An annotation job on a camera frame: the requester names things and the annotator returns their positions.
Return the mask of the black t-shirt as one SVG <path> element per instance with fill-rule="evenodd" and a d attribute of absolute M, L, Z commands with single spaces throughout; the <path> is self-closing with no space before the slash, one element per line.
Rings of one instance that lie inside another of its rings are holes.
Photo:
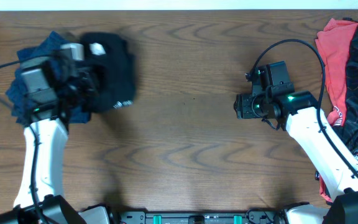
<path fill-rule="evenodd" d="M 87 102 L 87 110 L 103 113 L 131 106 L 136 94 L 135 56 L 120 35 L 88 32 L 80 37 L 85 62 L 98 76 L 98 95 Z"/>

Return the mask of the red t-shirt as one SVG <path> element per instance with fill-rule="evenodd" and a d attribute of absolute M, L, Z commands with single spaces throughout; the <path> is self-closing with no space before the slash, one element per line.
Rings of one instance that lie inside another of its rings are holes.
<path fill-rule="evenodd" d="M 351 40 L 358 28 L 358 22 L 331 19 L 315 40 L 318 53 L 324 62 L 325 86 L 333 110 L 327 121 L 334 128 L 341 128 L 346 121 L 346 72 Z"/>

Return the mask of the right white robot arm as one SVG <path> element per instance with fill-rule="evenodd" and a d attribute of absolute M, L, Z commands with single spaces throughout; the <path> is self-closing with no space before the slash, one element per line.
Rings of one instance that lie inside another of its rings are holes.
<path fill-rule="evenodd" d="M 333 201 L 330 208 L 298 203 L 283 209 L 274 223 L 358 223 L 358 161 L 328 124 L 308 91 L 273 98 L 265 93 L 237 95 L 239 119 L 276 119 L 305 151 Z"/>

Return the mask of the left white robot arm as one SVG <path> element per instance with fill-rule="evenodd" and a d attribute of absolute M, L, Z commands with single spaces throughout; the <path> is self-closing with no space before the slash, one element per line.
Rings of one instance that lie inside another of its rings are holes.
<path fill-rule="evenodd" d="M 63 196 L 70 112 L 98 92 L 98 79 L 83 62 L 61 56 L 21 63 L 24 170 L 13 209 L 0 214 L 0 223 L 110 223 L 106 206 L 77 212 Z"/>

